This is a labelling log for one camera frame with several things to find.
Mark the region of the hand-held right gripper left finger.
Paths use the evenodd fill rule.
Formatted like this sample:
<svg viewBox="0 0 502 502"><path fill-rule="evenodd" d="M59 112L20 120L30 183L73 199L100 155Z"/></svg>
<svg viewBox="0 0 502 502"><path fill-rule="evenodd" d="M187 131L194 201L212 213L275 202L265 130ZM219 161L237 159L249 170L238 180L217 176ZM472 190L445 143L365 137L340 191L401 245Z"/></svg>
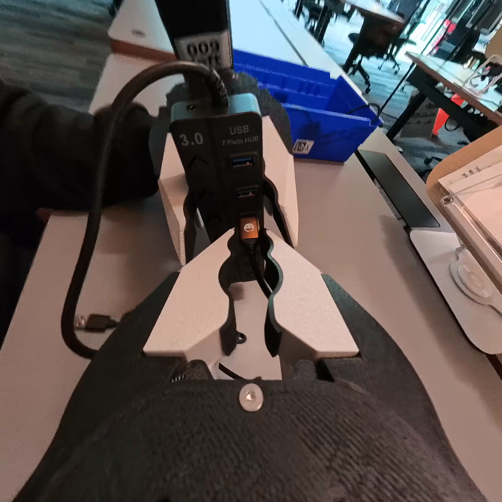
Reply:
<svg viewBox="0 0 502 502"><path fill-rule="evenodd" d="M229 291L235 263L228 230L185 265L147 339L147 356L203 361L214 378L221 378L219 363L236 348L235 304Z"/></svg>

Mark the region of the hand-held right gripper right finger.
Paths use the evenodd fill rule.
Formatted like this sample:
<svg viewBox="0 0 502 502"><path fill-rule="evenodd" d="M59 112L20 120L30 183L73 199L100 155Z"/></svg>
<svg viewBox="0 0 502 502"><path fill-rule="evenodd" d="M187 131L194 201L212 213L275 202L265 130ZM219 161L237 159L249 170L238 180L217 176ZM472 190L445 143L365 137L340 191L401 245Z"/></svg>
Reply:
<svg viewBox="0 0 502 502"><path fill-rule="evenodd" d="M281 360L321 360L353 357L359 353L317 267L267 230L270 269L278 284L269 300L265 342Z"/></svg>

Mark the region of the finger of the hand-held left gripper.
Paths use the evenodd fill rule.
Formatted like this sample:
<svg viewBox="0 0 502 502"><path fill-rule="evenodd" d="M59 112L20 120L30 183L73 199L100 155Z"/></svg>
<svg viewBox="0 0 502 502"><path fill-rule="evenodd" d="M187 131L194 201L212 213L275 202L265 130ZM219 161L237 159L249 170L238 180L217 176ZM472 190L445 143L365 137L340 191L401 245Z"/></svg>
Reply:
<svg viewBox="0 0 502 502"><path fill-rule="evenodd" d="M191 201L185 170L171 133L167 133L159 189L171 240L184 267L195 256L198 230L206 234L199 210Z"/></svg>
<svg viewBox="0 0 502 502"><path fill-rule="evenodd" d="M284 145L269 116L262 118L264 196L268 213L292 248L298 245L299 214L294 157Z"/></svg>

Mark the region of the long black usb hub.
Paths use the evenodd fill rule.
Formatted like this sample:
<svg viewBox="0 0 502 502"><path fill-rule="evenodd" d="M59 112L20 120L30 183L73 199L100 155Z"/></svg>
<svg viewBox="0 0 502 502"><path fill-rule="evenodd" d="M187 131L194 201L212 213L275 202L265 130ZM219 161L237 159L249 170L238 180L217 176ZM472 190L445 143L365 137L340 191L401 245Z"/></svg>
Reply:
<svg viewBox="0 0 502 502"><path fill-rule="evenodd" d="M223 108L209 98L179 101L171 107L170 133L210 242L237 229L244 217L257 218L262 228L265 166L257 97L232 95Z"/></svg>

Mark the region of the blue storage bin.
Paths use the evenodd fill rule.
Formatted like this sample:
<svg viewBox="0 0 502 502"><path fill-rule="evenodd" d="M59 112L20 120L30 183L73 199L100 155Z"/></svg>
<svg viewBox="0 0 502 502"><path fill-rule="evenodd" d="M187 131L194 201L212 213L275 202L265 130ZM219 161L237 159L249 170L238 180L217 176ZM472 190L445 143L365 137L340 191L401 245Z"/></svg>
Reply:
<svg viewBox="0 0 502 502"><path fill-rule="evenodd" d="M286 110L297 157L343 163L383 125L343 76L236 49L233 60Z"/></svg>

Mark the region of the black cable orange usb plug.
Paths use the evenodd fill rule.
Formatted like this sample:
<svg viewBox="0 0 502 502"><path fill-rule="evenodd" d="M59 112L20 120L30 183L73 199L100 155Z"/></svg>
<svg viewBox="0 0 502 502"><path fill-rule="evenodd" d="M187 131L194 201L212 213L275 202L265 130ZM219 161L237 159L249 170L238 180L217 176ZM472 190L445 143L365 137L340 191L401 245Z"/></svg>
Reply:
<svg viewBox="0 0 502 502"><path fill-rule="evenodd" d="M239 241L248 257L250 268L261 291L267 299L270 298L272 290L268 285L264 272L260 266L260 227L257 216L244 216L238 223Z"/></svg>

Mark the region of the person's left forearm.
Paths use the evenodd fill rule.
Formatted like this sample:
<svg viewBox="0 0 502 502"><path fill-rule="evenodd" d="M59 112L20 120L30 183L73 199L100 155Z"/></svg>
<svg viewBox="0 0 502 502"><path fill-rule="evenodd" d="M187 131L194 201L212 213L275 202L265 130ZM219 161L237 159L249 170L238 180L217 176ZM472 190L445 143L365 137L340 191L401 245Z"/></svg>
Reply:
<svg viewBox="0 0 502 502"><path fill-rule="evenodd" d="M109 107L94 115L78 112L1 82L1 237L35 248L44 228L38 210L90 209L110 118ZM158 191L149 152L153 124L133 103L116 126L103 206Z"/></svg>

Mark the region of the black office chair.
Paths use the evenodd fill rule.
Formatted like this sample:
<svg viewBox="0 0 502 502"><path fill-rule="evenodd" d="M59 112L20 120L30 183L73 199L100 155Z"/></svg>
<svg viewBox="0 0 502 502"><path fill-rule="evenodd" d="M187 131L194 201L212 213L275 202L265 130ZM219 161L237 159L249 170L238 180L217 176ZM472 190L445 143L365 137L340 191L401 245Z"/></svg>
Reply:
<svg viewBox="0 0 502 502"><path fill-rule="evenodd" d="M363 94L368 94L370 93L371 90L371 81L369 78L369 74L365 71L365 69L362 66L362 60L363 60L363 55L359 55L353 62L347 74L349 76L354 76L356 73L359 73L363 78L365 84L365 89L363 91Z"/></svg>

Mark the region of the wooden document stand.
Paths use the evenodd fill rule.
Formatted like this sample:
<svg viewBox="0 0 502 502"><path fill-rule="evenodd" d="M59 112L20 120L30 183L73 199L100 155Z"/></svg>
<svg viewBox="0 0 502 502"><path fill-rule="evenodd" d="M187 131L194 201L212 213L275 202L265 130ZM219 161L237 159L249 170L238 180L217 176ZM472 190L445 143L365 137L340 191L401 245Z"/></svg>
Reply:
<svg viewBox="0 0 502 502"><path fill-rule="evenodd" d="M442 160L428 176L447 231L412 229L411 241L469 341L501 358L501 253L453 201L439 179L501 146L501 127Z"/></svg>

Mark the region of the wooden top desk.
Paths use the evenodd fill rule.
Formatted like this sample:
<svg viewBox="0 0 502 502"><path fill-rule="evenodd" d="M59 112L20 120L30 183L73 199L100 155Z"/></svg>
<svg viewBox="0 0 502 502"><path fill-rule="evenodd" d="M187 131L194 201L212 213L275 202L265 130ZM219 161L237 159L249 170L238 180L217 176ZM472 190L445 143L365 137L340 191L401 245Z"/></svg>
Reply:
<svg viewBox="0 0 502 502"><path fill-rule="evenodd" d="M494 128L501 125L501 94L490 88L482 96L477 96L463 87L462 82L469 71L460 64L424 56L415 52L406 52L414 67L406 81L417 90L405 110L387 131L386 136L393 141L418 108L429 99L436 107L444 110L469 135L481 136L489 132L488 126L481 125L474 119L474 114L455 104L439 91L438 85L459 95L472 109L486 117Z"/></svg>
<svg viewBox="0 0 502 502"><path fill-rule="evenodd" d="M299 19L304 9L309 9L314 4L318 3L321 4L321 10L317 18L313 36L320 44L323 43L328 24L331 18L335 16L335 11L340 5L347 4L354 10L359 11L364 18L364 24L367 23L367 18L369 18L370 20L388 22L392 26L399 28L405 25L402 16L386 9L377 1L296 1L293 13L295 17Z"/></svg>

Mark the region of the blue header printed sheet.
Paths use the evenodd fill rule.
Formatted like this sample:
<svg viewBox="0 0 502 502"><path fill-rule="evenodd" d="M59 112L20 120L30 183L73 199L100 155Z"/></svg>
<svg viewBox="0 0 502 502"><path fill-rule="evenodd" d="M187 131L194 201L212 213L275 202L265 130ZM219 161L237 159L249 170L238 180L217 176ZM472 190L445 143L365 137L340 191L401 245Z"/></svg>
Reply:
<svg viewBox="0 0 502 502"><path fill-rule="evenodd" d="M501 146L441 177L439 184L501 253Z"/></svg>

